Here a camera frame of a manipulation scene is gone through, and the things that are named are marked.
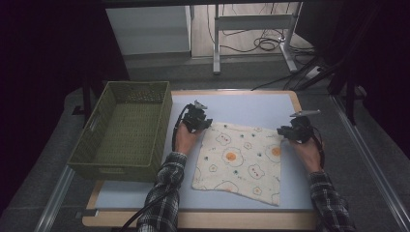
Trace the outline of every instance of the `green woven basket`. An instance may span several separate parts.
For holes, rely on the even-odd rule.
[[[85,179],[154,182],[171,108],[167,81],[108,82],[68,166]]]

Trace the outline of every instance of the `human hand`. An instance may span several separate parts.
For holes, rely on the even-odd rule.
[[[187,126],[181,123],[175,139],[175,152],[187,155],[201,133],[202,130],[189,132]]]
[[[312,172],[323,171],[322,167],[320,167],[319,150],[312,138],[306,143],[298,143],[289,139],[289,143],[295,149],[309,174]]]

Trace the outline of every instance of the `wooden floor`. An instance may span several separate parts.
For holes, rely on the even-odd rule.
[[[220,15],[282,15],[291,14],[295,11],[297,3],[262,3],[262,4],[225,4],[220,5]],[[194,18],[191,24],[191,55],[192,57],[213,56],[214,47],[214,17],[215,5],[194,6]],[[252,31],[220,31],[220,54],[221,55],[244,55],[244,54],[269,54],[280,53],[276,47],[271,51],[256,48],[254,41],[263,37],[277,40],[282,30],[252,30]],[[297,47],[311,47],[304,39],[294,34],[291,45]],[[265,44],[264,48],[274,48],[277,43]]]

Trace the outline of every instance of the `white patterned cloth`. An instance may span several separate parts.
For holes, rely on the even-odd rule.
[[[276,130],[214,122],[205,131],[192,187],[279,205],[282,139]]]

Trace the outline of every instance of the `plaid shirt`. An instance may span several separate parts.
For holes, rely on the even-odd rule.
[[[187,156],[175,152],[166,158],[158,173],[157,182],[147,195],[145,204],[155,200],[166,191],[178,189],[181,186],[186,161]],[[354,223],[347,212],[347,201],[335,191],[328,174],[311,173],[309,182],[311,200],[319,215],[316,231],[355,231]],[[170,192],[138,219],[137,231],[177,231],[178,204],[178,192]]]

